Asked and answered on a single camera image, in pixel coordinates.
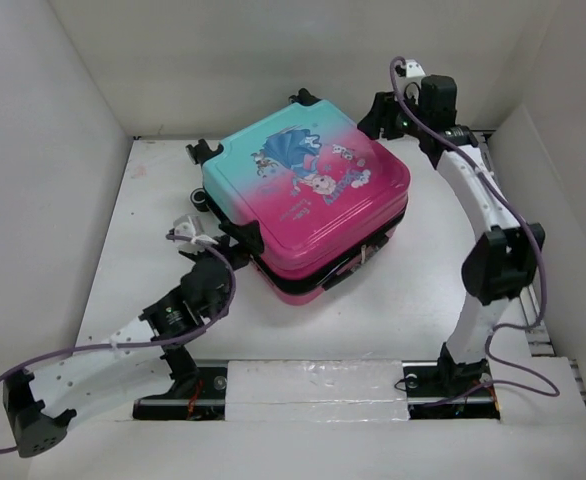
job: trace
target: black joint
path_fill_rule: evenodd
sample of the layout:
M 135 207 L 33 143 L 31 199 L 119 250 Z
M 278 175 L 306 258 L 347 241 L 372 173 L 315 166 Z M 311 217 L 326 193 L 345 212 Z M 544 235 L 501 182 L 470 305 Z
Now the black joint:
M 4 380 L 4 410 L 22 458 L 34 457 L 60 443 L 67 435 L 69 423 L 77 416 L 72 409 L 56 418 L 44 415 L 44 402 L 36 402 L 31 392 L 29 383 L 33 378 L 32 373 L 22 370 Z
M 475 148 L 479 145 L 473 132 L 464 125 L 454 125 L 444 130 L 438 130 L 437 133 L 457 147 L 471 145 Z M 429 157 L 433 168 L 437 168 L 442 153 L 451 149 L 424 131 L 419 131 L 417 138 L 420 141 L 420 150 Z
M 195 165 L 204 165 L 208 160 L 222 153 L 224 146 L 219 144 L 215 150 L 211 150 L 206 140 L 201 138 L 197 141 L 197 144 L 187 145 L 186 151 Z
M 456 123 L 456 100 L 457 85 L 453 78 L 442 75 L 424 77 L 420 87 L 417 116 L 436 132 L 451 128 Z
M 289 97 L 289 103 L 299 103 L 303 107 L 310 107 L 315 105 L 321 99 L 312 95 L 306 88 L 300 88 L 297 95 L 291 95 Z
M 539 223 L 529 228 L 541 249 L 545 233 Z M 462 265 L 466 291 L 482 305 L 501 298 L 517 298 L 533 283 L 537 259 L 522 227 L 493 227 L 485 232 Z

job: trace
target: black bracket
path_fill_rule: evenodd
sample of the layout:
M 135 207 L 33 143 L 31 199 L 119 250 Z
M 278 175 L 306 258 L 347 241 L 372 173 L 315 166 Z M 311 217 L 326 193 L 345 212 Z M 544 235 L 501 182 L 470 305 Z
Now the black bracket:
M 545 233 L 539 223 L 529 228 L 540 249 Z M 462 265 L 466 291 L 482 305 L 500 298 L 517 298 L 533 283 L 537 261 L 522 227 L 506 230 L 495 226 L 485 232 Z
M 395 101 L 393 92 L 377 92 L 369 113 L 357 124 L 358 130 L 371 140 L 382 136 L 388 140 L 411 135 L 412 123 L 404 118 L 402 108 Z
M 233 267 L 233 270 L 239 270 L 241 268 L 246 267 L 250 260 L 251 254 L 250 252 L 239 243 L 231 246 L 231 237 L 229 235 L 222 235 L 219 237 L 214 237 L 214 240 L 217 241 L 217 245 L 213 245 L 212 248 L 215 248 L 218 252 L 220 252 L 224 258 L 228 260 Z M 214 255 L 209 252 L 208 250 L 204 250 L 201 252 L 190 253 L 180 250 L 180 255 L 192 260 L 193 262 L 199 262 L 202 258 L 205 257 L 213 257 Z
M 300 88 L 297 95 L 291 95 L 289 97 L 289 103 L 299 103 L 303 107 L 310 107 L 311 105 L 315 105 L 321 99 L 317 98 L 315 95 L 311 95 L 306 88 Z
M 220 143 L 215 150 L 211 150 L 209 144 L 203 138 L 200 138 L 195 145 L 187 145 L 186 152 L 189 154 L 191 161 L 195 165 L 204 165 L 211 158 L 219 155 L 224 151 L 224 146 Z
M 137 400 L 136 420 L 224 420 L 227 366 L 198 365 L 198 375 L 189 390 L 169 391 Z
M 69 423 L 77 416 L 75 410 L 65 410 L 56 418 L 44 415 L 46 405 L 35 401 L 31 392 L 33 378 L 32 373 L 21 370 L 4 380 L 4 410 L 22 458 L 44 453 L 64 440 Z

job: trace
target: pink suitcase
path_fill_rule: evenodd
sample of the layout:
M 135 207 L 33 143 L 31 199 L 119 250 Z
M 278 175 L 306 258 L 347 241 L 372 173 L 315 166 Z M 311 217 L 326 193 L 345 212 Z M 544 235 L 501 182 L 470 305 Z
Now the pink suitcase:
M 302 305 L 383 247 L 408 201 L 407 167 L 325 100 L 287 108 L 187 149 L 202 165 L 191 195 L 250 252 L 277 295 Z

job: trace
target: cartoon character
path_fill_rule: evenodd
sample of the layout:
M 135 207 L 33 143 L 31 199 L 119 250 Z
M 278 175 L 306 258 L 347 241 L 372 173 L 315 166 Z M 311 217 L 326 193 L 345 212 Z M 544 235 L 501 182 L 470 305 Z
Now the cartoon character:
M 331 176 L 318 172 L 321 147 L 319 135 L 312 135 L 308 129 L 288 128 L 267 138 L 262 149 L 253 157 L 256 163 L 258 159 L 260 162 L 274 161 L 293 172 L 295 191 L 300 191 L 298 183 L 301 183 L 311 187 L 315 193 L 330 195 L 337 184 Z
M 342 145 L 333 145 L 333 153 L 339 153 L 342 158 L 348 161 L 353 160 L 353 150 Z
M 264 150 L 260 150 L 258 153 L 253 153 L 252 155 L 253 155 L 253 161 L 257 165 L 257 174 L 259 176 L 261 176 L 262 178 L 266 178 L 266 174 L 264 173 L 264 171 L 268 167 L 272 167 L 270 169 L 270 172 L 275 173 L 275 167 L 277 166 L 277 163 L 275 163 L 270 158 L 266 158 L 264 156 Z

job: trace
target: purple cable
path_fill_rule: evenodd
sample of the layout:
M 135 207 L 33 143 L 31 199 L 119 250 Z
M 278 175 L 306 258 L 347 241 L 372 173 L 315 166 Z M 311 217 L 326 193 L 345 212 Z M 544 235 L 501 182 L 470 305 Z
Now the purple cable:
M 166 238 L 168 240 L 173 240 L 173 241 L 175 241 L 175 240 L 186 241 L 186 242 L 191 241 L 191 239 L 189 237 L 185 237 L 185 236 L 181 236 L 181 235 L 170 235 L 169 234 L 166 236 Z M 233 301 L 233 297 L 235 297 L 235 291 L 236 291 L 236 281 L 235 281 L 235 273 L 233 272 L 233 267 L 228 262 L 228 260 L 226 258 L 224 258 L 224 256 L 220 252 L 215 250 L 214 248 L 210 247 L 209 245 L 207 245 L 204 242 L 195 241 L 195 243 L 197 245 L 205 248 L 208 252 L 210 252 L 212 255 L 216 256 L 219 260 L 221 260 L 230 273 L 229 298 L 228 298 L 228 301 L 226 302 L 226 305 L 224 306 L 224 308 L 220 311 L 219 314 L 217 314 L 216 316 L 211 318 L 209 323 L 207 323 L 206 325 L 202 325 L 201 327 L 197 328 L 196 330 L 193 330 L 189 333 L 186 333 L 180 337 L 169 338 L 169 339 L 165 339 L 165 340 L 158 340 L 156 342 L 118 343 L 115 345 L 115 348 L 133 349 L 133 348 L 162 347 L 162 346 L 166 346 L 166 345 L 173 345 L 176 343 L 186 344 L 186 343 L 189 343 L 189 342 L 195 340 L 196 338 L 200 337 L 201 335 L 203 335 L 209 328 L 211 328 L 215 323 L 217 323 L 218 320 L 220 320 L 221 318 L 225 317 L 228 314 L 229 307 L 231 306 L 231 302 Z M 68 356 L 68 355 L 72 355 L 74 353 L 92 352 L 92 351 L 97 351 L 97 350 L 110 350 L 112 348 L 113 348 L 113 345 L 111 345 L 110 343 L 99 343 L 99 344 L 95 344 L 95 345 L 82 345 L 79 347 L 62 348 L 62 349 L 56 350 L 54 352 L 45 353 L 43 355 L 39 355 L 37 357 L 31 358 L 30 360 L 26 360 L 26 361 L 20 363 L 19 365 L 16 365 L 16 366 L 8 369 L 6 372 L 4 372 L 2 375 L 0 375 L 0 383 L 2 383 L 6 378 L 11 376 L 15 372 L 19 372 L 23 368 L 26 368 L 30 365 L 35 364 L 35 363 L 43 362 L 44 360 L 49 360 L 51 358 L 56 358 L 56 357 L 61 357 L 61 356 Z M 17 451 L 17 447 L 0 448 L 0 455 L 3 455 L 5 453 L 12 453 L 15 451 Z
M 482 171 L 479 170 L 479 165 L 477 163 L 475 163 L 475 161 L 460 147 L 458 147 L 454 143 L 450 142 L 449 140 L 444 138 L 442 135 L 437 133 L 435 130 L 433 130 L 433 129 L 429 128 L 427 125 L 425 125 L 419 118 L 417 118 L 415 116 L 415 114 L 406 105 L 406 103 L 404 103 L 404 93 L 400 92 L 400 89 L 397 86 L 397 80 L 395 78 L 395 67 L 398 64 L 406 64 L 406 59 L 404 57 L 398 56 L 398 57 L 395 57 L 393 60 L 391 60 L 391 64 L 389 66 L 389 73 L 391 76 L 391 84 L 393 85 L 393 92 L 395 94 L 395 98 L 397 99 L 397 101 L 400 104 L 400 107 L 402 108 L 404 113 L 420 129 L 422 129 L 423 131 L 428 133 L 431 137 L 433 137 L 435 140 L 440 142 L 445 147 L 453 150 L 460 157 L 462 157 L 464 159 L 464 161 L 474 171 L 478 172 L 477 176 L 480 179 L 480 181 L 484 184 L 486 189 L 489 192 L 491 192 L 491 195 L 493 195 L 493 197 L 495 197 L 495 199 L 499 203 L 501 203 L 504 206 L 504 208 L 506 208 L 511 213 L 511 215 L 513 215 L 513 218 L 515 218 L 515 220 L 517 220 L 517 223 L 520 224 L 520 226 L 522 227 L 522 230 L 524 231 L 524 234 L 526 235 L 526 238 L 528 239 L 529 243 L 531 244 L 531 249 L 533 250 L 533 254 L 535 255 L 535 262 L 537 263 L 537 268 L 540 272 L 540 277 L 539 277 L 540 278 L 540 310 L 537 314 L 535 322 L 533 323 L 533 325 L 527 325 L 527 326 L 516 325 L 514 323 L 500 323 L 499 325 L 496 325 L 495 327 L 493 327 L 493 331 L 491 332 L 489 337 L 486 339 L 486 345 L 484 347 L 484 349 L 486 351 L 486 356 L 488 358 L 490 358 L 491 360 L 493 360 L 494 362 L 501 363 L 502 365 L 506 365 L 508 367 L 517 368 L 518 370 L 521 370 L 523 372 L 534 375 L 537 378 L 539 378 L 540 380 L 542 380 L 543 382 L 545 382 L 548 386 L 550 386 L 553 389 L 552 392 L 548 392 L 545 390 L 540 390 L 540 389 L 537 389 L 534 387 L 530 387 L 528 385 L 524 385 L 522 383 L 512 382 L 510 380 L 490 380 L 488 382 L 484 382 L 479 385 L 476 385 L 475 387 L 470 388 L 466 392 L 464 392 L 460 395 L 456 395 L 455 397 L 445 398 L 445 399 L 439 400 L 437 402 L 424 404 L 422 406 L 424 406 L 424 407 L 439 407 L 441 405 L 445 405 L 447 403 L 458 400 L 460 398 L 468 397 L 469 395 L 476 392 L 477 390 L 480 390 L 482 388 L 489 388 L 494 385 L 509 385 L 512 387 L 518 387 L 518 388 L 522 388 L 524 390 L 528 390 L 529 392 L 538 393 L 540 395 L 545 395 L 547 397 L 557 397 L 560 395 L 560 390 L 557 388 L 557 386 L 550 379 L 546 378 L 544 375 L 536 372 L 535 370 L 533 370 L 531 368 L 525 367 L 523 365 L 518 365 L 513 362 L 509 362 L 508 360 L 503 360 L 501 358 L 496 357 L 495 355 L 493 355 L 491 353 L 491 342 L 493 341 L 493 336 L 495 335 L 495 332 L 497 332 L 498 330 L 501 330 L 502 328 L 511 328 L 514 330 L 524 330 L 524 331 L 531 330 L 533 328 L 538 327 L 542 323 L 542 320 L 544 320 L 544 316 L 546 315 L 546 305 L 548 303 L 548 298 L 547 298 L 548 293 L 547 293 L 547 285 L 546 285 L 546 269 L 544 268 L 544 259 L 542 258 L 542 251 L 540 250 L 540 247 L 538 246 L 537 241 L 535 240 L 535 237 L 533 236 L 533 232 L 531 231 L 530 227 L 526 223 L 526 220 L 524 219 L 524 217 L 522 217 L 522 215 L 520 215 L 520 213 L 515 209 L 515 207 L 513 207 L 513 205 L 511 205 L 500 194 L 500 192 L 498 192 L 495 189 L 495 187 L 489 181 L 489 179 L 486 177 L 486 175 Z

